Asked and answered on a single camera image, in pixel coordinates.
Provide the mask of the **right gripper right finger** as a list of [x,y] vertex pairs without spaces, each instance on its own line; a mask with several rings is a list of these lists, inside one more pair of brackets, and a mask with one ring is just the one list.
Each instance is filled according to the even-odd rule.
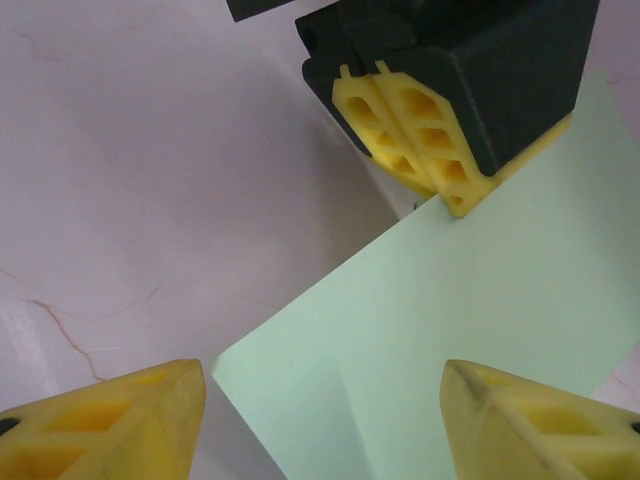
[[446,362],[440,408],[459,479],[636,479],[639,415],[486,365]]

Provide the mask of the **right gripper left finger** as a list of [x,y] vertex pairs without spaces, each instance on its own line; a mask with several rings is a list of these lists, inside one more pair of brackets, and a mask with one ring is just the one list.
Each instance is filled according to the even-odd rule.
[[174,360],[5,410],[4,479],[186,479],[206,400],[203,367]]

